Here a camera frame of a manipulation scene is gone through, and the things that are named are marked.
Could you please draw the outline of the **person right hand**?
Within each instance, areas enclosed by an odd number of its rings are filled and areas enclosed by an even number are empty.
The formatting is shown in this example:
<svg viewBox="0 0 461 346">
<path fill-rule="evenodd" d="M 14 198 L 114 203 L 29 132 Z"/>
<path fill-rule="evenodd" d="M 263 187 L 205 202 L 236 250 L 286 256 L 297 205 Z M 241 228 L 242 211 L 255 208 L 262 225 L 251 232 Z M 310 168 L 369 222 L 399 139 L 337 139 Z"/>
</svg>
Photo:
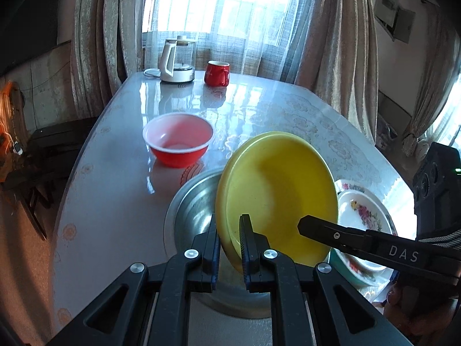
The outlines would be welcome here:
<svg viewBox="0 0 461 346">
<path fill-rule="evenodd" d="M 458 308 L 457 298 L 393 283 L 383 314 L 413 345 L 437 345 Z"/>
</svg>

